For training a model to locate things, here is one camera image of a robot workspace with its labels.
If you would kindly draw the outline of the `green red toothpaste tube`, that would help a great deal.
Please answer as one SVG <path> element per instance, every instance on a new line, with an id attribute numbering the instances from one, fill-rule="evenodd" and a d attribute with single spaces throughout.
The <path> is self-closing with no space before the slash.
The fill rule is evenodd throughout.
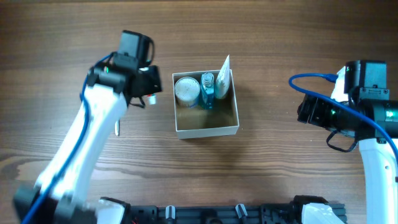
<path id="1" fill-rule="evenodd" d="M 157 104 L 156 94 L 147 95 L 147 101 L 148 101 L 148 104 L 150 104 L 150 105 L 156 105 Z"/>

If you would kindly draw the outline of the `cotton swab jar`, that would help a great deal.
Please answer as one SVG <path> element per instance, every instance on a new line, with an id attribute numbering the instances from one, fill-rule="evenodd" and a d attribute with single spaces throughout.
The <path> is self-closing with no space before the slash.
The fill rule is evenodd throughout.
<path id="1" fill-rule="evenodd" d="M 174 93 L 180 106 L 192 108 L 198 104 L 200 84 L 192 77 L 182 77 L 174 85 Z"/>

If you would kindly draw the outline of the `blue toothbrush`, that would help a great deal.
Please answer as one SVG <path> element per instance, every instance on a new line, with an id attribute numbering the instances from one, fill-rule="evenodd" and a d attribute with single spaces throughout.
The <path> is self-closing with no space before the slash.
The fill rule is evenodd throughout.
<path id="1" fill-rule="evenodd" d="M 116 136 L 120 136 L 120 120 L 117 120 L 114 125 L 114 133 Z"/>

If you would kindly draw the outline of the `blue mouthwash bottle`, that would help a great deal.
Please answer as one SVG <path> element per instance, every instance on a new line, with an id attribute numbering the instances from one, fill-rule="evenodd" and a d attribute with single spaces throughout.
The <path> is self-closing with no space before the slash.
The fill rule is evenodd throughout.
<path id="1" fill-rule="evenodd" d="M 214 75 L 206 72 L 201 75 L 201 103 L 204 109 L 211 110 L 214 102 Z"/>

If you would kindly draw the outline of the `white cream tube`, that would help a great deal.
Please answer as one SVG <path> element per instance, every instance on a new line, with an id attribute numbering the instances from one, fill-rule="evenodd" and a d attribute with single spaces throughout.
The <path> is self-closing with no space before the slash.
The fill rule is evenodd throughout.
<path id="1" fill-rule="evenodd" d="M 229 84 L 230 84 L 230 59 L 228 55 L 215 81 L 216 99 L 221 100 L 226 98 L 226 95 L 229 90 Z"/>

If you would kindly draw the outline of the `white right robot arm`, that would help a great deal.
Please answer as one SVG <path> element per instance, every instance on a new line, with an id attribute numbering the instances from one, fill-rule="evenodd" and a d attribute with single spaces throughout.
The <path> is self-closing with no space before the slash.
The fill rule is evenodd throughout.
<path id="1" fill-rule="evenodd" d="M 347 150 L 358 148 L 366 187 L 366 221 L 397 223 L 397 102 L 390 100 L 387 64 L 380 60 L 347 62 L 337 73 L 318 77 L 334 83 L 331 96 L 289 85 L 303 93 L 298 121 L 324 128 L 327 140 L 341 134 L 353 138 Z"/>

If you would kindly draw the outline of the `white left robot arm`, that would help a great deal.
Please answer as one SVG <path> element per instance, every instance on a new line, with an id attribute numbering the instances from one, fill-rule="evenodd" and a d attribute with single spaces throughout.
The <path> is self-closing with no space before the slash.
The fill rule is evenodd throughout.
<path id="1" fill-rule="evenodd" d="M 35 185 L 21 186 L 13 198 L 21 223 L 128 223 L 130 205 L 102 198 L 87 203 L 96 161 L 131 100 L 162 91 L 159 69 L 152 64 L 154 41 L 124 30 L 119 48 L 88 70 L 81 106 L 65 139 Z"/>

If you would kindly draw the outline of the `white cardboard box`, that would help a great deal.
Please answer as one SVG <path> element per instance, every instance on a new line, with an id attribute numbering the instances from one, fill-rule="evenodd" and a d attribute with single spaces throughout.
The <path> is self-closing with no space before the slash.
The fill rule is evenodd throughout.
<path id="1" fill-rule="evenodd" d="M 174 97 L 175 131 L 179 139 L 207 138 L 234 135 L 239 129 L 239 113 L 233 71 L 229 71 L 230 85 L 226 98 L 215 100 L 212 109 L 204 109 L 201 102 L 193 107 L 183 106 Z"/>

